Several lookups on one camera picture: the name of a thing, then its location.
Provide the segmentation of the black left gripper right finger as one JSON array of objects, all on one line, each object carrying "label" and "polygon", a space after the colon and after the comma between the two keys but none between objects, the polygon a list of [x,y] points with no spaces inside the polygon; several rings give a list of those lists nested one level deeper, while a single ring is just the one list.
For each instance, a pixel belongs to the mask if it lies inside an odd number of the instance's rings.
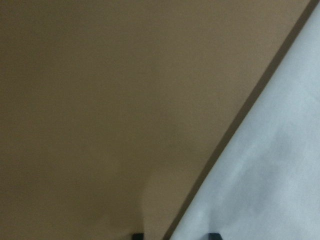
[{"label": "black left gripper right finger", "polygon": [[217,232],[210,232],[207,234],[208,240],[222,240],[222,236]]}]

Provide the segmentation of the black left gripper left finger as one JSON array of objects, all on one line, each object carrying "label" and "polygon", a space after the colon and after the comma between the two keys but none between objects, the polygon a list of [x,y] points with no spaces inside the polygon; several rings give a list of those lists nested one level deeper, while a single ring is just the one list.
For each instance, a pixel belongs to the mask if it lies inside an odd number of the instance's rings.
[{"label": "black left gripper left finger", "polygon": [[144,240],[144,233],[143,232],[133,233],[131,236],[131,240]]}]

